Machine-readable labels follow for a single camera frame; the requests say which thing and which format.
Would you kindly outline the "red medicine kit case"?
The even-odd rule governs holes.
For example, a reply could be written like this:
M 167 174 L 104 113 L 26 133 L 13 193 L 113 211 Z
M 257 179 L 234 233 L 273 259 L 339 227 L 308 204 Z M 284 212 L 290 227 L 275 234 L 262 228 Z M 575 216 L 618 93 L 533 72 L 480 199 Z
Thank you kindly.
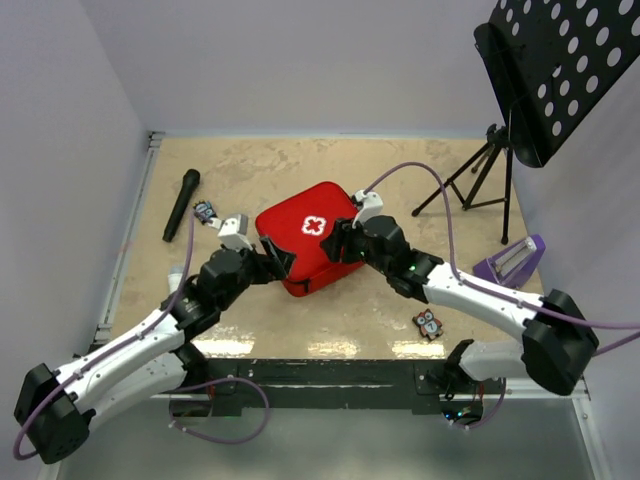
M 318 183 L 266 210 L 255 220 L 257 233 L 295 260 L 282 281 L 294 297 L 308 296 L 360 269 L 354 264 L 332 263 L 321 248 L 334 222 L 357 213 L 350 196 L 336 183 Z

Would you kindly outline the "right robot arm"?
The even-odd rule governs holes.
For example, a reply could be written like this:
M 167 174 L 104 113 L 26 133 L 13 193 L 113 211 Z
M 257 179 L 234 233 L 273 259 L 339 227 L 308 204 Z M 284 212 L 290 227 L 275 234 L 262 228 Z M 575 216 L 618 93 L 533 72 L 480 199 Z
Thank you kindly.
M 461 342 L 445 369 L 452 390 L 466 393 L 487 379 L 528 377 L 559 396 L 574 391 L 599 340 L 569 294 L 531 294 L 460 271 L 411 247 L 396 220 L 382 214 L 377 194 L 360 191 L 356 201 L 356 216 L 335 220 L 321 242 L 331 262 L 363 262 L 399 295 L 457 310 L 509 335 L 502 342 Z

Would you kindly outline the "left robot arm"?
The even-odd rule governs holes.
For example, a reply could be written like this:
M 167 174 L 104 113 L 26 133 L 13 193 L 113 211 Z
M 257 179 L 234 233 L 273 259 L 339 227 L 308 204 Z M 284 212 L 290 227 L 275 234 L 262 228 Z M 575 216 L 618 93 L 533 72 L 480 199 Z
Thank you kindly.
M 243 215 L 223 221 L 218 238 L 220 249 L 198 274 L 184 268 L 175 290 L 135 327 L 60 367 L 41 363 L 26 373 L 14 409 L 15 459 L 58 463 L 109 417 L 153 395 L 205 385 L 207 368 L 192 339 L 250 286 L 285 279 L 296 258 L 266 236 L 255 247 Z

